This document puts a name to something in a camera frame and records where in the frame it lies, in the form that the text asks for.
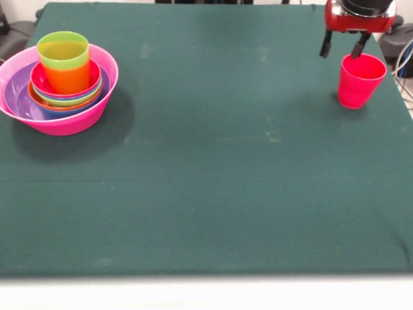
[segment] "stacked bowls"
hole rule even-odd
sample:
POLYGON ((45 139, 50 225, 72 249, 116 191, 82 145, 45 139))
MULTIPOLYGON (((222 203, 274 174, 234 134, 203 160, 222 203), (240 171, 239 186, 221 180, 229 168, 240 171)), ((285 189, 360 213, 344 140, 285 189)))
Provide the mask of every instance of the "stacked bowls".
POLYGON ((45 134, 75 134, 101 117, 118 75, 115 59, 83 36, 49 34, 0 67, 0 110, 45 134))

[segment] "red bowl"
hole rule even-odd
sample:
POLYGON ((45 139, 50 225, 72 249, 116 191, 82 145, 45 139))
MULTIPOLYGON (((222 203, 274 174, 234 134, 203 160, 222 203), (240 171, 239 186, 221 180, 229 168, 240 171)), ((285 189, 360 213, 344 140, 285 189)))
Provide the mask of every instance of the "red bowl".
POLYGON ((82 92, 76 94, 56 94, 53 87, 47 80, 45 69, 41 63, 34 66, 32 72, 30 73, 30 81, 33 87, 43 95, 44 97, 56 100, 62 99, 77 99, 87 95, 89 92, 93 91, 97 84, 99 83, 101 77, 100 67, 93 61, 90 60, 90 86, 82 92))

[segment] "background wall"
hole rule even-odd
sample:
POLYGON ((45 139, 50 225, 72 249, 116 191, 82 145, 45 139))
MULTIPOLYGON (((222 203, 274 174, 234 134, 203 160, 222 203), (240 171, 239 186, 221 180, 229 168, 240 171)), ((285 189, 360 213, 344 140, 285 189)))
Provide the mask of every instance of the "background wall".
MULTIPOLYGON (((34 21, 35 12, 44 7, 49 0, 0 0, 3 10, 6 12, 10 23, 13 21, 34 21)), ((53 2, 86 2, 88 0, 53 0, 53 2)), ((98 0, 99 2, 129 2, 129 3, 154 3, 154 0, 98 0)), ((303 4, 323 5, 327 0, 303 0, 303 4)), ((398 14, 405 18, 407 23, 413 23, 413 1, 396 0, 398 3, 398 14)), ((281 0, 255 0, 258 5, 271 5, 280 3, 281 0)), ((291 0, 292 4, 298 4, 299 0, 291 0)))

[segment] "stacked cups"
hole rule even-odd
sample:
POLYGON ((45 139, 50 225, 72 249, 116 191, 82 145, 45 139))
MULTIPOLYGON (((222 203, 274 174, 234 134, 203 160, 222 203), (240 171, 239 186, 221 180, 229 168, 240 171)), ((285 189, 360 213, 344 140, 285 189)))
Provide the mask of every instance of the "stacked cups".
POLYGON ((70 31, 53 32, 37 43, 47 79, 58 94, 75 94, 89 87, 88 40, 70 31))

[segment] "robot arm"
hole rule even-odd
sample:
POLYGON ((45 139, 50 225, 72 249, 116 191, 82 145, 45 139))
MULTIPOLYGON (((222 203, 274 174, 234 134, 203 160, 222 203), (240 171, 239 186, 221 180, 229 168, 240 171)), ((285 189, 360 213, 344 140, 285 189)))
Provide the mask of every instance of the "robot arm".
POLYGON ((387 32, 396 19, 396 0, 328 0, 325 7, 326 33, 320 56, 326 58, 333 32, 361 32, 352 57, 361 55, 373 32, 387 32))

